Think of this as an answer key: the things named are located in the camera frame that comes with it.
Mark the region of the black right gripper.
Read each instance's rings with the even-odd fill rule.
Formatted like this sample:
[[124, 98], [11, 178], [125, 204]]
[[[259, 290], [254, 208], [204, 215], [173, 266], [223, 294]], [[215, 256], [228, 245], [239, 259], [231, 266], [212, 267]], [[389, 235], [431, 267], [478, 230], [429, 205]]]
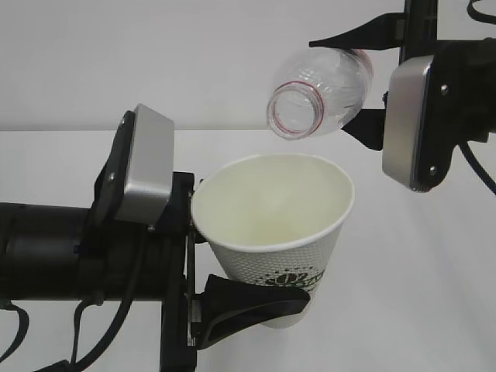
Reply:
[[[399, 63], [432, 53], [437, 41], [438, 0], [406, 0], [404, 12], [389, 12], [310, 48], [389, 50], [400, 48]], [[383, 150], [386, 110], [363, 108], [342, 131], [370, 150]]]

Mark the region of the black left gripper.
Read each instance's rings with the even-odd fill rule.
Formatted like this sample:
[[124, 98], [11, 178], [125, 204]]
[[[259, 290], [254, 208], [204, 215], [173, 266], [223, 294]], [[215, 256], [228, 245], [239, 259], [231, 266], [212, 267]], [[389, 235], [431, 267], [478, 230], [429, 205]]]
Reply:
[[172, 195], [151, 226], [107, 218], [88, 219], [78, 247], [77, 282], [98, 299], [120, 305], [101, 339], [81, 359], [87, 370], [110, 346], [133, 301], [159, 301], [161, 371], [193, 371], [197, 350], [204, 350], [251, 326], [301, 313], [310, 295], [300, 288], [258, 286], [211, 274], [197, 294], [201, 321], [191, 331], [195, 293], [195, 233], [189, 212], [195, 177], [176, 172]]

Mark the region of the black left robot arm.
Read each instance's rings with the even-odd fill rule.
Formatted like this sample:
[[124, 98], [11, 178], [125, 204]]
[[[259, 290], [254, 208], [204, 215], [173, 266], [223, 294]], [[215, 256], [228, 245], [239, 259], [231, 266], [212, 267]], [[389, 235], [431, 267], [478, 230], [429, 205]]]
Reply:
[[195, 177], [177, 172], [156, 226], [95, 221], [93, 208], [4, 203], [1, 206], [1, 307], [19, 300], [75, 300], [74, 324], [104, 301], [115, 318], [83, 357], [50, 365], [83, 371], [109, 347], [134, 301], [161, 304], [160, 369], [193, 371], [197, 353], [251, 326], [296, 315], [309, 302], [300, 288], [259, 286], [210, 275], [195, 290], [195, 229], [190, 200]]

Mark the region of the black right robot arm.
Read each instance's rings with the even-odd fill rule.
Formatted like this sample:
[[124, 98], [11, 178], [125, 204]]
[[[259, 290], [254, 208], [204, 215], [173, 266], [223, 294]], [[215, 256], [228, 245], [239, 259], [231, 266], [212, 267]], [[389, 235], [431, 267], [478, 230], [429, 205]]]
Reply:
[[441, 40], [438, 4], [407, 1], [337, 36], [310, 47], [341, 50], [399, 49], [382, 109], [364, 108], [344, 131], [381, 152], [383, 172], [416, 192], [446, 177], [459, 149], [490, 189], [494, 179], [475, 157], [470, 142], [485, 143], [495, 131], [495, 41]]

